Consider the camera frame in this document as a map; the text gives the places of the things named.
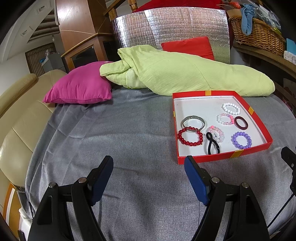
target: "bolt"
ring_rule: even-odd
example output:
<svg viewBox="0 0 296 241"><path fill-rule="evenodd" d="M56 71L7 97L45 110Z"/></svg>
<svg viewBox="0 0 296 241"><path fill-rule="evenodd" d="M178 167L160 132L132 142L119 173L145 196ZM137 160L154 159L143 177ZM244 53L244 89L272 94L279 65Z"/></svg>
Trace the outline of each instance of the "bolt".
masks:
<svg viewBox="0 0 296 241"><path fill-rule="evenodd" d="M220 179L217 177L212 177L212 182L218 183L218 182L220 182Z"/></svg>
<svg viewBox="0 0 296 241"><path fill-rule="evenodd" d="M248 187L249 187L249 184L246 183L246 182L243 182L243 183L242 183L242 186L243 186L244 188L248 188Z"/></svg>
<svg viewBox="0 0 296 241"><path fill-rule="evenodd" d="M86 180L87 180L86 177L81 177L81 178L78 179L78 182L79 183L85 183Z"/></svg>
<svg viewBox="0 0 296 241"><path fill-rule="evenodd" d="M48 187L49 187L49 188L53 188L55 185L56 185L55 182L50 182L50 183L48 184Z"/></svg>

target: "gray bed sheet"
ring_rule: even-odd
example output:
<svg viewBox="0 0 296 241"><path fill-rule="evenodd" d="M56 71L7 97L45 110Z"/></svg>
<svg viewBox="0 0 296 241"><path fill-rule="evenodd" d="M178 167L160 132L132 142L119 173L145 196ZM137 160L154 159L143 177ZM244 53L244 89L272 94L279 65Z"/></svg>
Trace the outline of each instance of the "gray bed sheet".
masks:
<svg viewBox="0 0 296 241"><path fill-rule="evenodd" d="M113 89L113 99L90 105L58 105L33 153L26 195L33 212L49 184L75 182L98 167L105 155L114 170L93 211L107 240L191 240L205 211L176 160L172 97L148 89ZM284 146L295 151L296 120L275 95L245 100L269 130L268 150L201 163L225 183L250 184L269 223L286 200L292 172L281 159ZM223 240L230 205L216 240ZM75 240L82 240L68 204ZM293 198L270 227L279 228L296 210Z"/></svg>

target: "green blanket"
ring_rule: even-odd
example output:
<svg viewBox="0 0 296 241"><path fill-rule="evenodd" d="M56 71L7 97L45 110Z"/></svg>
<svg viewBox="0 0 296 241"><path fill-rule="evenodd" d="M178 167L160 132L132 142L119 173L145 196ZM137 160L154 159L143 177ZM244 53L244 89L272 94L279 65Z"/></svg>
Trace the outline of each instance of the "green blanket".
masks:
<svg viewBox="0 0 296 241"><path fill-rule="evenodd" d="M196 55L160 51L150 45L118 49L121 61L104 64L101 76L126 88L149 88L159 95L200 90L233 90L241 96L268 96L272 80L244 65Z"/></svg>

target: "magenta pillow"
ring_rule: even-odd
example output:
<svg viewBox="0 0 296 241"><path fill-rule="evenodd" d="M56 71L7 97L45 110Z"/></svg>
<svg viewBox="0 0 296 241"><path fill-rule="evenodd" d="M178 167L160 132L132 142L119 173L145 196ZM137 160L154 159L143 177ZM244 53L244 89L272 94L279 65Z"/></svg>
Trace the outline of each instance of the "magenta pillow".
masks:
<svg viewBox="0 0 296 241"><path fill-rule="evenodd" d="M45 103L93 104L112 98L110 82L100 76L100 67L110 61L98 61L70 71L45 95Z"/></svg>

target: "purple beaded bracelet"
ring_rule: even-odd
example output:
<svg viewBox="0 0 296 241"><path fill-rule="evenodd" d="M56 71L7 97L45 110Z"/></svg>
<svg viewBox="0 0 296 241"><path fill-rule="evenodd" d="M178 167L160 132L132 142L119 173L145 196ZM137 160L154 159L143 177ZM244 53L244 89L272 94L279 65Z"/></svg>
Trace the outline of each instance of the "purple beaded bracelet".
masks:
<svg viewBox="0 0 296 241"><path fill-rule="evenodd" d="M247 140L247 145L246 146L242 146L241 144L239 144L237 142L237 137L238 136L243 136L243 137L246 138L246 140ZM239 149L248 149L252 145L251 137L247 133L244 133L244 132L236 132L236 133L234 133L231 140L232 140L233 145L235 147L239 148Z"/></svg>

